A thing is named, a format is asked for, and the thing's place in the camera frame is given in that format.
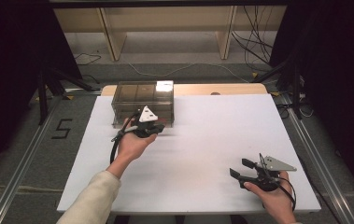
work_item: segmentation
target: white table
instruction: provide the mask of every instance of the white table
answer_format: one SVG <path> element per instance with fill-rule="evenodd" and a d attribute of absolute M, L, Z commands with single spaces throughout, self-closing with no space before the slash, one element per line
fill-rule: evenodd
<path fill-rule="evenodd" d="M 60 200 L 65 211 L 92 176 L 108 166 L 117 133 L 111 123 L 112 96 L 97 98 L 92 117 Z M 264 212 L 256 195 L 240 189 L 229 168 L 256 172 L 242 158 L 259 153 L 297 168 L 289 172 L 297 194 L 296 212 L 320 210 L 273 99 L 268 94 L 175 96 L 173 128 L 161 133 L 121 178 L 116 215 L 199 215 Z"/>

